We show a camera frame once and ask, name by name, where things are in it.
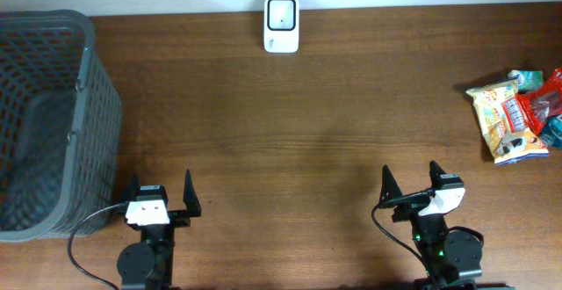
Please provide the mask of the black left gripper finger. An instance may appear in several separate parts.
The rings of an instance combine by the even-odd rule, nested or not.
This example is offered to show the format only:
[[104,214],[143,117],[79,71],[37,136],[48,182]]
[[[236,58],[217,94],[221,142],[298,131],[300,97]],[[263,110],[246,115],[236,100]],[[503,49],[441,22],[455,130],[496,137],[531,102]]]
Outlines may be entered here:
[[126,203],[130,201],[135,201],[138,196],[139,191],[139,180],[136,174],[133,174],[129,184],[126,189],[122,192],[119,197],[119,203]]
[[200,206],[196,191],[194,190],[192,176],[189,170],[185,172],[183,202],[189,216],[200,216],[202,214],[202,207]]

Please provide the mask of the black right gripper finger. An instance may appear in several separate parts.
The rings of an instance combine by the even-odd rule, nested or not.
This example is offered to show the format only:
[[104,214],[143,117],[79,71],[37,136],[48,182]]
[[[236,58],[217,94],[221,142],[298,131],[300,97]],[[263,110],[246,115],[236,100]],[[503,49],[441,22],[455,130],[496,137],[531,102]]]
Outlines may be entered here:
[[444,180],[441,178],[445,174],[445,171],[440,167],[440,165],[432,160],[429,163],[429,177],[431,180],[431,187],[433,189],[440,189],[443,186]]
[[394,207],[403,197],[390,168],[384,165],[382,168],[382,185],[378,204],[381,207]]

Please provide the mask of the yellow snack bag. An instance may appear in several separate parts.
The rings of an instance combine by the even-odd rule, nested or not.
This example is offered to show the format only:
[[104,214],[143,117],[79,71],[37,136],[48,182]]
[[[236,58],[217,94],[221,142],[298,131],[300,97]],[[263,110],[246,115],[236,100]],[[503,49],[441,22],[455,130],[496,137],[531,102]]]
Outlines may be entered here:
[[473,99],[480,131],[495,165],[549,155],[546,145],[530,129],[526,114],[516,98],[518,91],[517,80],[466,91]]

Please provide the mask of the red snack bag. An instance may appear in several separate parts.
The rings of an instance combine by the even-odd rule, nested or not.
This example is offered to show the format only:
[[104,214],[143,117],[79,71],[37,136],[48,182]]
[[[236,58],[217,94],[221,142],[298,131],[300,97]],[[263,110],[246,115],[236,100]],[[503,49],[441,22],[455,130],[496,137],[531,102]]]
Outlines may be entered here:
[[536,91],[519,94],[516,99],[528,121],[530,130],[540,134],[550,117],[561,114],[561,68]]

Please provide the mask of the teal mouthwash bottle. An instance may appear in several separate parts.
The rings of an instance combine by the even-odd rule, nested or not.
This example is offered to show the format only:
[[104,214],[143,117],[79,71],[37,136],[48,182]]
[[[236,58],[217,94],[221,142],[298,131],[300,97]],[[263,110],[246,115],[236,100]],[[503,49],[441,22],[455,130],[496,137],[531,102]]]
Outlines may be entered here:
[[544,128],[542,129],[539,138],[547,147],[556,149],[562,148],[562,115],[550,117]]

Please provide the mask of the green tissue pack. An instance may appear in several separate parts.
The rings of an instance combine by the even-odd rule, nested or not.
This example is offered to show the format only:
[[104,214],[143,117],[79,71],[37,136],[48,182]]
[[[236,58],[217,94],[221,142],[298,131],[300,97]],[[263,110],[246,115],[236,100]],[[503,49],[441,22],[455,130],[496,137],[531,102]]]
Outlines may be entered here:
[[508,79],[517,81],[520,93],[536,91],[544,84],[543,72],[536,70],[514,69],[508,73]]

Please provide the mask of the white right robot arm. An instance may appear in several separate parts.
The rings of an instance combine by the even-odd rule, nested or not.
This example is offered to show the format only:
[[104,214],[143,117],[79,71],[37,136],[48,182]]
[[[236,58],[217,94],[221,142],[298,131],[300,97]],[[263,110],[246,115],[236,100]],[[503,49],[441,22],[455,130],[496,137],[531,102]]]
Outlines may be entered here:
[[[382,168],[378,203],[371,210],[375,226],[389,239],[412,253],[425,269],[426,276],[416,279],[413,288],[423,290],[493,290],[509,289],[501,283],[480,284],[483,274],[481,260],[484,236],[471,228],[450,227],[445,215],[460,206],[465,196],[465,183],[455,173],[448,173],[432,161],[429,163],[431,186],[404,194],[390,168]],[[381,209],[393,211],[392,221],[408,221],[412,228],[414,247],[391,234],[377,220]]]

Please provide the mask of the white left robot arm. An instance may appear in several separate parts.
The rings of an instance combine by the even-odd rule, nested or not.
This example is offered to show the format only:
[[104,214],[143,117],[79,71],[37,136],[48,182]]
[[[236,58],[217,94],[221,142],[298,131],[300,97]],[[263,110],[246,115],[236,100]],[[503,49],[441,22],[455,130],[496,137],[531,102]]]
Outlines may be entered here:
[[119,254],[117,271],[121,288],[132,290],[171,289],[175,231],[188,228],[191,219],[202,214],[191,173],[185,172],[182,201],[184,208],[168,209],[163,185],[141,185],[132,177],[119,201],[117,214],[127,226],[140,233],[140,240]]

